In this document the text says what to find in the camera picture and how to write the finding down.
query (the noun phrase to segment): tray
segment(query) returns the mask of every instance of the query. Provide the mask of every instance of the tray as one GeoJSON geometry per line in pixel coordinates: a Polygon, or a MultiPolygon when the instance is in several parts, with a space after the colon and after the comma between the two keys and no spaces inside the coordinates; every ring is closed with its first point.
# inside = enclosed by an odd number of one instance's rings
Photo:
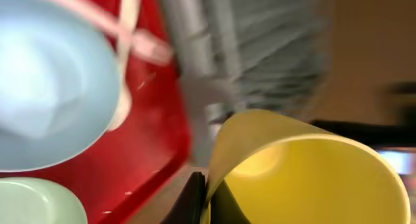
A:
{"type": "MultiPolygon", "coordinates": [[[[120,0],[93,1],[118,12],[120,0]]],[[[138,25],[166,39],[157,0],[142,0],[138,25]]],[[[160,68],[131,57],[127,83],[133,107],[119,129],[65,163],[0,176],[38,177],[69,188],[84,204],[89,223],[126,221],[183,165],[190,150],[174,64],[160,68]]]]}

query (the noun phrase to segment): yellow mug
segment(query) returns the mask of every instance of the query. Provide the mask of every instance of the yellow mug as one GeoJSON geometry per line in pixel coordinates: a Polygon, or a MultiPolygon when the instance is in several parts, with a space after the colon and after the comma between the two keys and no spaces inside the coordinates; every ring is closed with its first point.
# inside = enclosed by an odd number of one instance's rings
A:
{"type": "Polygon", "coordinates": [[[376,151],[266,110],[236,114],[218,133],[202,223],[224,181],[253,224],[410,223],[404,184],[376,151]]]}

